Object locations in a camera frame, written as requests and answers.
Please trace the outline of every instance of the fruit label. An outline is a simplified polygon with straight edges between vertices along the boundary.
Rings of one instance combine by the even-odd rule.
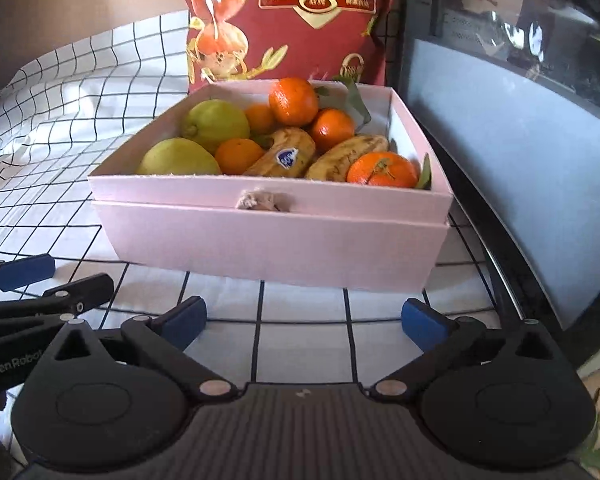
[[[186,0],[190,89],[257,77],[384,84],[384,48],[371,37],[391,0]]]
[[[276,153],[276,162],[286,170],[291,169],[296,163],[296,158],[298,158],[297,148],[287,148]]]

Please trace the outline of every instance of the orange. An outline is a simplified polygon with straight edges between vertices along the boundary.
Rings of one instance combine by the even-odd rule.
[[[269,135],[276,125],[276,119],[269,105],[255,104],[244,111],[252,134]]]
[[[347,182],[367,186],[415,187],[418,172],[410,160],[396,153],[367,153],[351,165]]]
[[[314,120],[318,96],[307,80],[285,77],[271,88],[269,106],[280,124],[299,128]]]
[[[319,153],[328,152],[343,140],[350,139],[356,133],[356,123],[342,110],[325,108],[320,110],[309,129],[309,135],[315,141]]]
[[[251,139],[229,139],[216,150],[216,162],[226,175],[241,175],[265,154]]]

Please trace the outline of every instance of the blue sticker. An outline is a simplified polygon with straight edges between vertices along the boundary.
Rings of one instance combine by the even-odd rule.
[[[296,158],[298,158],[297,148],[287,148],[276,153],[276,162],[286,170],[291,169],[296,163]]]

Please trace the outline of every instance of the banana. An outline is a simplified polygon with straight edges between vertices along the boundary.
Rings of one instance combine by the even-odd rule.
[[[273,146],[244,175],[301,177],[314,156],[314,140],[300,128],[282,128],[271,137]]]
[[[316,160],[306,172],[309,180],[344,182],[349,167],[361,156],[371,152],[386,152],[389,141],[380,135],[359,135],[344,140]]]

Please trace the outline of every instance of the gray panel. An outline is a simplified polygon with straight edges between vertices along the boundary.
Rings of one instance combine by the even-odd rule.
[[[600,119],[496,64],[421,40],[408,105],[500,216],[569,326],[600,291]]]
[[[32,466],[20,480],[589,480],[574,463],[531,473],[477,468],[444,453],[410,412],[356,384],[252,384],[201,408],[174,446],[141,466],[73,475]]]

